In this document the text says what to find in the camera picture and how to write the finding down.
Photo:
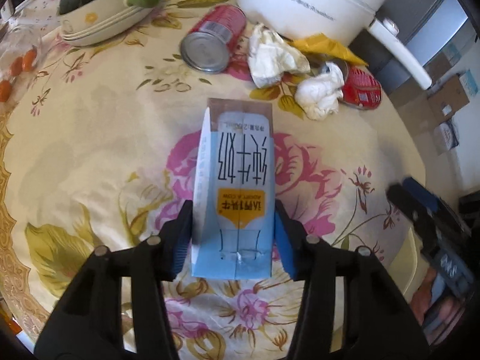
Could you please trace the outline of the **yellow wrapper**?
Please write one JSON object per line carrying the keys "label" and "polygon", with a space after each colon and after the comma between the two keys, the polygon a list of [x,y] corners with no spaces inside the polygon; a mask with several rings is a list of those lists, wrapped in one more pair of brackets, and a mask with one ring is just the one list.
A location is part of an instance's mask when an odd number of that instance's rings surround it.
{"label": "yellow wrapper", "polygon": [[330,59],[343,60],[355,66],[368,66],[366,61],[355,55],[348,47],[323,33],[288,41],[288,44],[306,55],[326,56]]}

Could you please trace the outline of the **cardboard boxes on floor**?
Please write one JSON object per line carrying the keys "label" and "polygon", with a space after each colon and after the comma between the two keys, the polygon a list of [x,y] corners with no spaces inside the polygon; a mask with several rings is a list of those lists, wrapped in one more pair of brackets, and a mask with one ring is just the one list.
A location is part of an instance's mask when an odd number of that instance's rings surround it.
{"label": "cardboard boxes on floor", "polygon": [[464,46],[449,43],[426,64],[433,85],[422,90],[407,80],[391,94],[395,108],[412,136],[429,133],[439,153],[461,143],[466,109],[473,113],[479,99],[479,39]]}

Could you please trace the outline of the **crumpled white tissue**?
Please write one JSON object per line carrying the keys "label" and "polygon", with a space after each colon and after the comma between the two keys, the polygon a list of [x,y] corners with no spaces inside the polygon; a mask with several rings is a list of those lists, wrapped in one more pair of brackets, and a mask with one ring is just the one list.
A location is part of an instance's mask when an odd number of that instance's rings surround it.
{"label": "crumpled white tissue", "polygon": [[343,98],[343,72],[336,63],[326,62],[320,73],[298,84],[295,102],[311,120],[320,121],[338,113]]}

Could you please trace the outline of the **crumpled cream paper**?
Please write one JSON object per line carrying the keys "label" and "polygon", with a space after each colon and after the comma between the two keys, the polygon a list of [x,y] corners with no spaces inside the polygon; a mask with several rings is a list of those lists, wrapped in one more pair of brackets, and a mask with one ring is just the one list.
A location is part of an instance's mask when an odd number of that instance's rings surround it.
{"label": "crumpled cream paper", "polygon": [[258,89],[274,86],[285,73],[304,74],[311,69],[308,59],[299,50],[262,23],[253,27],[248,41],[247,63]]}

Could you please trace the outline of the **crushed red soda can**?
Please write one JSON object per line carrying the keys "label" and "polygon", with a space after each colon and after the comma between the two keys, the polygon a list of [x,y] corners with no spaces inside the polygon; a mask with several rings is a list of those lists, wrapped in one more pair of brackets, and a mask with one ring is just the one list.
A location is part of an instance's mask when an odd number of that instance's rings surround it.
{"label": "crushed red soda can", "polygon": [[382,101],[383,89],[374,76],[346,61],[336,58],[333,62],[343,73],[343,97],[340,102],[364,111],[377,109]]}

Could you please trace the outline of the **grey refrigerator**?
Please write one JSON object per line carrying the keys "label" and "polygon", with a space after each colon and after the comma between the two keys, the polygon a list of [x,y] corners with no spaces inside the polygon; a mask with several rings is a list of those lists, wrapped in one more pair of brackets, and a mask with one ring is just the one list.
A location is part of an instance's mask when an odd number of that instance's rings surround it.
{"label": "grey refrigerator", "polygon": [[[457,0],[386,0],[377,18],[389,18],[400,29],[398,38],[425,66],[458,32],[467,15]],[[368,69],[387,93],[399,88],[410,73],[366,31],[350,49],[368,63]]]}

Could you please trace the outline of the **stacked white bowls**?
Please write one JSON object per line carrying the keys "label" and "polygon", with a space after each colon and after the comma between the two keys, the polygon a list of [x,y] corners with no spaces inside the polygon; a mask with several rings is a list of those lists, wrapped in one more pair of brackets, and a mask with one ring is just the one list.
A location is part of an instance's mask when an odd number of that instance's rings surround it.
{"label": "stacked white bowls", "polygon": [[71,46],[94,45],[138,24],[154,8],[127,7],[125,0],[94,0],[65,15],[57,11],[59,33]]}

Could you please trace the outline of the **white electric pot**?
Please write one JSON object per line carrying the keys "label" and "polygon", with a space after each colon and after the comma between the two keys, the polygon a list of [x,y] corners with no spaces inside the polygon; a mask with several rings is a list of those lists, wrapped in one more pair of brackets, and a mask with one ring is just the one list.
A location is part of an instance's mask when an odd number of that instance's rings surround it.
{"label": "white electric pot", "polygon": [[386,0],[237,0],[254,24],[262,23],[290,40],[318,33],[349,46],[362,30],[376,38],[423,89],[432,85],[427,71],[397,38],[396,24],[379,20]]}

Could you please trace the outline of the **floral tablecloth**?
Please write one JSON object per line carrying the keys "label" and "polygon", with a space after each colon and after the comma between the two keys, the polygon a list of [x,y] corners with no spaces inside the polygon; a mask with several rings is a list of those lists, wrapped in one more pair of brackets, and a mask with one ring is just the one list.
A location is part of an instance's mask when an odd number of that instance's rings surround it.
{"label": "floral tablecloth", "polygon": [[389,99],[313,121],[295,103],[300,76],[256,88],[246,41],[223,74],[182,61],[185,34],[235,1],[166,0],[89,48],[61,38],[58,0],[22,13],[44,37],[40,66],[1,117],[1,294],[30,338],[95,246],[134,246],[193,196],[209,98],[270,105],[276,192],[290,217],[339,248],[370,247],[406,297],[420,285],[426,265],[385,191],[405,175],[424,180],[425,167]]}

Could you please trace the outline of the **light blue milk carton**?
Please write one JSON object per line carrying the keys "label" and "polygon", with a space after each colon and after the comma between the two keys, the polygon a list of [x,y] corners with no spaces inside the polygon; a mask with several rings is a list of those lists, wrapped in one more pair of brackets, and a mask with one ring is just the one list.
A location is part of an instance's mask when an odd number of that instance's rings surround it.
{"label": "light blue milk carton", "polygon": [[192,275],[270,277],[274,197],[271,105],[208,99],[193,188]]}

